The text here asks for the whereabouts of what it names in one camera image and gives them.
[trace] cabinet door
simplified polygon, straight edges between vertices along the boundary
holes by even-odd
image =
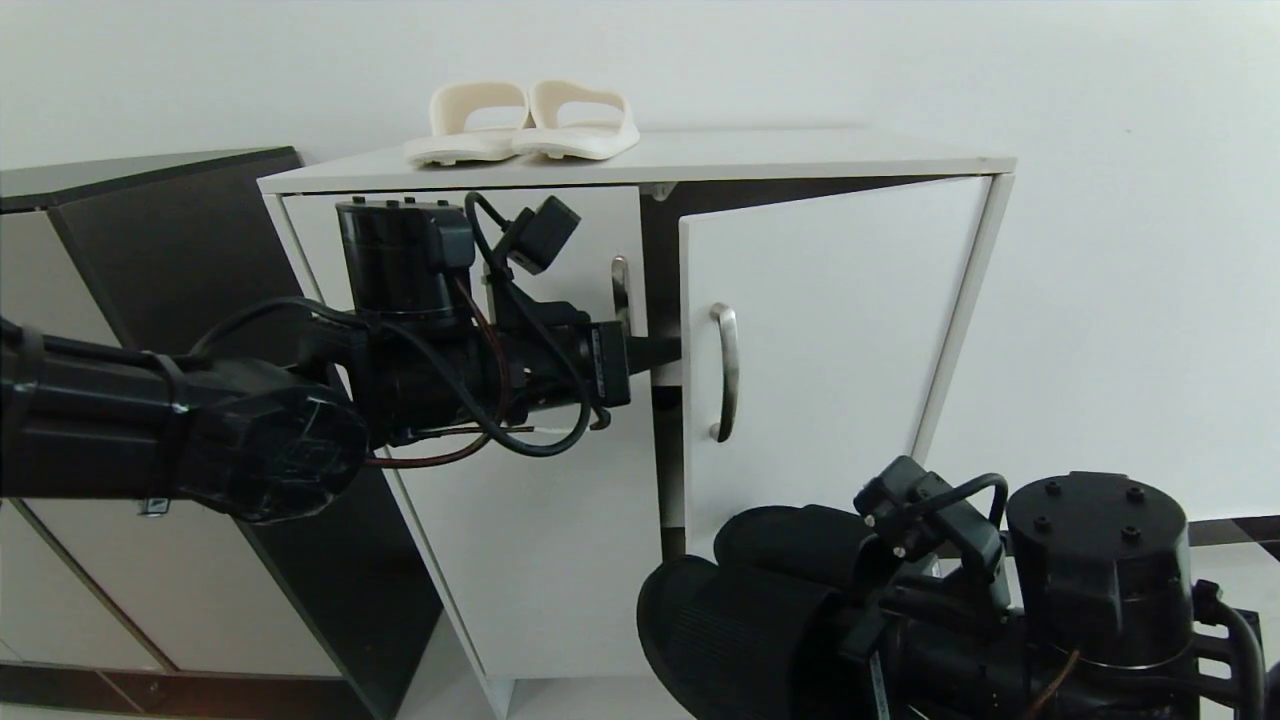
[[[486,191],[508,218],[556,195],[582,218],[547,272],[516,282],[535,300],[567,300],[595,320],[614,318],[611,263],[630,265],[632,332],[646,331],[640,200],[635,187]],[[461,204],[462,192],[413,196]],[[343,196],[284,199],[298,243],[325,304],[351,307],[334,204]],[[485,219],[489,242],[498,232]],[[477,297],[481,263],[472,272]],[[588,433],[557,457],[530,459],[490,443],[453,465],[402,470],[415,521],[435,556],[480,664],[492,678],[648,674],[635,634],[635,597],[662,561],[649,374],[631,378],[632,402],[613,424]],[[571,427],[576,409],[534,415],[543,427]],[[530,442],[548,443],[549,436]],[[470,438],[397,448],[398,457],[458,450]]]
[[[989,183],[943,179],[681,220],[689,552],[710,557],[721,525],[749,507],[850,509],[910,451]],[[736,318],[740,366],[723,442],[710,434],[728,423],[717,304]]]

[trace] black robotic arm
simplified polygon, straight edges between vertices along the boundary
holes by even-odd
[[[604,429],[608,407],[630,402],[631,374],[678,359],[678,340],[628,337],[620,322],[593,322],[516,287],[508,260],[545,270],[579,223],[556,197],[515,220],[480,193],[463,208],[410,200],[338,204],[349,313],[271,300],[173,357],[5,322],[0,497],[132,498],[147,510],[191,498],[246,521],[288,520],[323,510],[364,464],[436,466],[490,441],[534,457],[563,452],[589,427]],[[495,247],[477,208],[503,231]],[[471,295],[477,249],[492,323]],[[296,364],[218,356],[229,333],[287,309],[302,311]],[[521,439],[530,411],[573,404],[577,423],[564,437]],[[463,433],[476,441],[458,452],[375,455]]]

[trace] cabinet handle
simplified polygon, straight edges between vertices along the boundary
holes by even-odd
[[[613,279],[613,314],[622,324],[622,337],[631,337],[631,268],[627,259],[616,256],[609,275]]]
[[[712,305],[712,319],[721,329],[721,356],[724,366],[724,395],[721,398],[721,421],[712,424],[712,437],[724,442],[733,432],[733,418],[737,416],[737,314],[723,302]]]

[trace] open cabinet door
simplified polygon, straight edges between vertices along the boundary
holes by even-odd
[[[910,451],[989,186],[963,177],[681,220],[690,553],[712,557],[750,507],[852,510]]]

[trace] red wire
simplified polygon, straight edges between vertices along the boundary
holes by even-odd
[[[462,283],[461,277],[453,278],[453,287],[457,288],[458,295],[466,301],[467,306],[471,309],[471,315],[475,318],[476,324],[480,327],[480,334],[484,336],[485,342],[493,351],[494,360],[498,363],[498,410],[494,413],[494,421],[502,423],[503,415],[507,413],[507,405],[511,402],[511,369],[507,366],[507,356],[502,351],[502,342],[498,340],[498,333],[494,332],[493,325],[476,306],[476,301],[471,297],[471,292],[467,291],[467,286]],[[449,462],[457,462],[466,457],[471,457],[480,451],[481,447],[489,445],[492,438],[488,434],[481,434],[471,445],[457,450],[454,452],[447,452],[444,455],[435,455],[433,457],[369,457],[365,460],[366,465],[372,465],[375,468],[393,468],[393,469],[413,469],[413,468],[438,468],[440,465],[448,465]]]

